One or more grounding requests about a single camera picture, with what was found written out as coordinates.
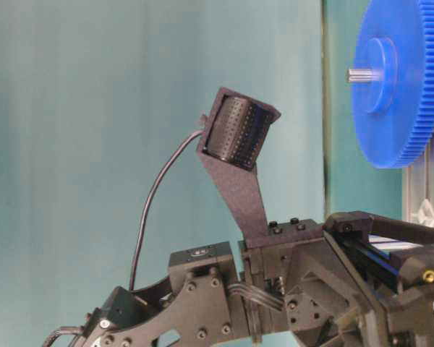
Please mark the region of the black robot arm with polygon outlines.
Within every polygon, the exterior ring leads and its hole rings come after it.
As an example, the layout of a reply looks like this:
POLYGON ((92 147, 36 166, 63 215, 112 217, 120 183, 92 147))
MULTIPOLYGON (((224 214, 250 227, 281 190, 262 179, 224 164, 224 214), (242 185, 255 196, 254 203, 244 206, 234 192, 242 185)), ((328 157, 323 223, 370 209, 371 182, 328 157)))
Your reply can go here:
POLYGON ((115 288, 82 326, 50 346, 214 346, 290 332, 301 346, 434 346, 434 228, 354 211, 325 223, 271 222, 239 244, 175 252, 146 288, 115 288))

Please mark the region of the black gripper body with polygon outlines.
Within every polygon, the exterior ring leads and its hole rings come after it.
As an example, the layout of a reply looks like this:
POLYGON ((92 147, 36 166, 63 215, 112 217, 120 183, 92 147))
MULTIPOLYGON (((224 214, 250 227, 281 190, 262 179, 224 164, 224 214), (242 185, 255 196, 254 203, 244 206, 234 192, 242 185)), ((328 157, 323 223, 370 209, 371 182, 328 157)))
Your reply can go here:
POLYGON ((434 228, 360 211, 270 223, 239 244, 253 343, 434 346, 434 228))

